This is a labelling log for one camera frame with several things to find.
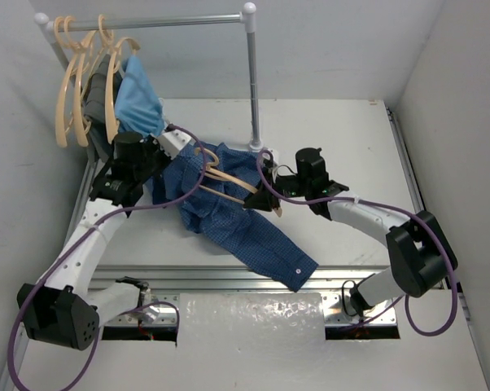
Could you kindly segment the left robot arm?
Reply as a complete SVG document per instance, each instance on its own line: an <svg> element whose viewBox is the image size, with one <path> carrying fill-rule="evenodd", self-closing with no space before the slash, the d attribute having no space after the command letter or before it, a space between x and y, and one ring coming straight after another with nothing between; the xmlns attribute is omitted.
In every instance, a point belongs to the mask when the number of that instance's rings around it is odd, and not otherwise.
<svg viewBox="0 0 490 391"><path fill-rule="evenodd" d="M141 199L145 183L158 177L190 140L177 131L115 136L114 152L94 178L81 220L49 276L24 284L17 294L29 338L84 350L103 325L142 305L149 288L141 280L119 278L96 293L88 292L90 281L107 245Z"/></svg>

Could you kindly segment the blue checkered shirt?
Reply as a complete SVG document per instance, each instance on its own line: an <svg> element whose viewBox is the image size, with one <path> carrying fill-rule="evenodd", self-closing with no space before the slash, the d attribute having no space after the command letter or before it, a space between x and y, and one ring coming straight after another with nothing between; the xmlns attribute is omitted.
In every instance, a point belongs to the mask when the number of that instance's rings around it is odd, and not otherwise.
<svg viewBox="0 0 490 391"><path fill-rule="evenodd" d="M202 164L202 154L187 146L152 182L152 202L185 195L198 181ZM299 291L318 264L264 216L206 188L238 200L249 194L234 183L204 178L200 189L177 206L184 227L205 235L257 274Z"/></svg>

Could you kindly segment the beige wooden hanger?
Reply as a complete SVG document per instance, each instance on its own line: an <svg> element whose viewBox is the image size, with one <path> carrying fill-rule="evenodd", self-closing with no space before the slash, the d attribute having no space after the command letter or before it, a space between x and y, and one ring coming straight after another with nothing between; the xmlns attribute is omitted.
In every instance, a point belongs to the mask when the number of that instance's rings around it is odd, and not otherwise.
<svg viewBox="0 0 490 391"><path fill-rule="evenodd" d="M195 148L195 155L198 155L200 152L205 152L206 155L208 155L208 163L205 166L205 174L204 176L206 178L210 178L214 181L217 182L230 182L233 183L234 185L241 187L242 189L246 190L249 194L256 192L256 187L253 187L251 184L244 182L243 180L236 178L232 175L229 175L223 171L220 171L217 166L220 164L220 160L218 156L212 152L209 151L208 149L196 147ZM199 186L200 189L204 191L208 191L212 193L213 195L220 196L224 199L233 201L237 204L240 204L243 207L243 200L240 200L236 197L233 197L231 195L228 195L224 192L217 191L215 189L212 189L210 187L206 187L204 185ZM278 217L282 216L282 208L278 202L278 208L273 211Z"/></svg>

